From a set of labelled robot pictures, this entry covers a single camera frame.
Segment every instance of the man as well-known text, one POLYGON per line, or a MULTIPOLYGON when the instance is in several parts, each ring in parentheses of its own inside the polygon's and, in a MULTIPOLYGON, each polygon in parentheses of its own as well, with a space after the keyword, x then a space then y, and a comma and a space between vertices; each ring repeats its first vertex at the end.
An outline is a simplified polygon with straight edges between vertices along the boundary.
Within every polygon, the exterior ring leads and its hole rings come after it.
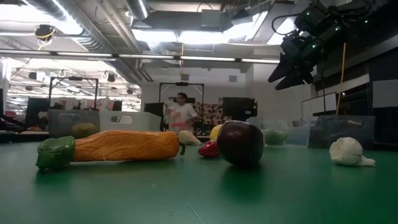
POLYGON ((182 130, 191 130, 191 123, 198 116, 192 106, 186 104, 187 99, 187 94, 178 93, 177 103, 173 104, 168 110, 168 114, 171 114, 173 119, 169 124, 170 130, 175 131, 176 133, 179 133, 182 130))

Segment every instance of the white shirt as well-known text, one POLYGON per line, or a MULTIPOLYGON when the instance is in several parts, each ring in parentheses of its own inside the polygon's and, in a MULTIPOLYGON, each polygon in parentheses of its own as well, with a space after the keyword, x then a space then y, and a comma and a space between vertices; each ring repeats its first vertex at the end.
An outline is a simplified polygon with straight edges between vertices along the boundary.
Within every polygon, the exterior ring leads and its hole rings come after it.
POLYGON ((172 110, 172 114, 171 114, 172 120, 169 123, 169 129, 172 131, 175 131, 175 132, 186 130, 187 127, 181 126, 181 127, 172 128, 171 127, 172 123, 184 123, 188 119, 198 116, 197 113, 195 112, 195 110, 192 108, 192 106, 189 104, 186 104, 186 103, 182 106, 175 103, 169 109, 172 110))

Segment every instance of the table surface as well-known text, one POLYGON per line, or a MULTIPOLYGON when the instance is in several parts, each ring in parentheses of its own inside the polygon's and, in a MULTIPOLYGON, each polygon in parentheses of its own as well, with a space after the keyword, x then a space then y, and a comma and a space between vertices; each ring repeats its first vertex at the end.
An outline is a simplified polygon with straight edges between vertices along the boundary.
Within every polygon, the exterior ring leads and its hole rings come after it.
POLYGON ((240 170, 198 147, 157 162, 73 163, 40 173, 38 143, 0 145, 1 223, 397 223, 398 153, 373 167, 326 149, 269 147, 240 170))

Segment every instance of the toy bell pepper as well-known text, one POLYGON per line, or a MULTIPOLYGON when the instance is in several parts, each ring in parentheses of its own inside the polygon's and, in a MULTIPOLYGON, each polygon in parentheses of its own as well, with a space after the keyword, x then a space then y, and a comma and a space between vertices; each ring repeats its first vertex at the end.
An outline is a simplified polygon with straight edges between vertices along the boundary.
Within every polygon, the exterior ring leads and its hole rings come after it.
POLYGON ((217 142, 208 141, 200 149, 199 155, 204 157, 219 157, 217 142))

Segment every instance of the white box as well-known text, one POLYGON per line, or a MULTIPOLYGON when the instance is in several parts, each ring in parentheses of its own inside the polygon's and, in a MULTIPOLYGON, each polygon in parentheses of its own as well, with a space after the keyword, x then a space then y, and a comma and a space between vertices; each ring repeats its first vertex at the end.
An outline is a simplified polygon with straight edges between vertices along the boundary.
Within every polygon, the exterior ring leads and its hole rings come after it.
POLYGON ((148 112, 100 111, 101 131, 160 131, 160 117, 148 112))

